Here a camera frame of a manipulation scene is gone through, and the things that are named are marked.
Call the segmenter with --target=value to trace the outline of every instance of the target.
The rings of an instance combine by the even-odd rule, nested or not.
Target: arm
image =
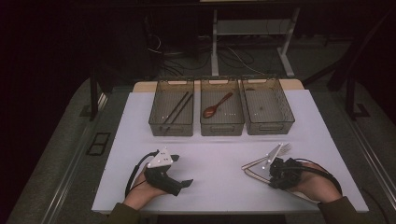
[[[145,170],[146,167],[135,180],[123,203],[117,203],[108,219],[102,224],[137,224],[140,221],[138,211],[155,197],[166,194],[165,191],[156,189],[146,182]]]
[[[303,165],[321,170],[312,163],[304,162]],[[338,192],[332,181],[325,177],[302,172],[300,183],[290,190],[300,191],[311,200],[320,202],[318,208],[327,224],[369,223],[355,210],[349,199]]]

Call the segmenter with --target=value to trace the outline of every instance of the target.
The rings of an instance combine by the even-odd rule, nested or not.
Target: box handle
[[[219,85],[219,84],[227,84],[228,80],[209,80],[209,84]]]
[[[226,133],[235,131],[235,126],[212,126],[210,132],[212,133]]]
[[[283,124],[262,124],[259,131],[279,131],[283,129]]]
[[[186,85],[187,81],[168,81],[169,85]]]
[[[265,83],[268,79],[249,79],[247,83]]]
[[[182,133],[183,132],[182,126],[174,126],[174,127],[160,127],[160,132],[163,133]]]

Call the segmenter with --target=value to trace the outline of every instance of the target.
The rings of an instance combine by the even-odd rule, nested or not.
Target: sleeve
[[[137,224],[140,213],[123,203],[117,203],[110,216],[102,224]]]
[[[319,203],[318,207],[326,224],[369,224],[370,222],[359,214],[347,197],[331,203]]]

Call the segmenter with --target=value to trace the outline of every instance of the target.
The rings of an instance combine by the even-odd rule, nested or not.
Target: spoon
[[[233,95],[232,92],[228,92],[227,95],[225,95],[216,105],[212,105],[208,107],[207,109],[204,110],[203,117],[204,119],[208,119],[215,115],[216,110],[218,109],[218,106],[224,103],[228,98],[230,98]]]

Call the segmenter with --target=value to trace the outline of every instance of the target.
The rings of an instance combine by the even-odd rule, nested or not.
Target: dark background
[[[364,33],[384,12],[381,2],[365,6],[302,7],[297,37],[307,35],[354,36]],[[67,1],[2,1],[0,6],[1,62],[1,190],[0,223],[6,222],[24,185],[74,92],[97,73],[104,91],[154,77],[148,34],[179,43],[194,53],[194,37],[210,35],[208,11],[154,14],[155,27],[142,22],[145,13],[78,13]],[[238,15],[252,15],[241,10]],[[367,48],[359,70],[360,80],[389,117],[394,86],[394,13]],[[380,82],[382,77],[388,83]]]

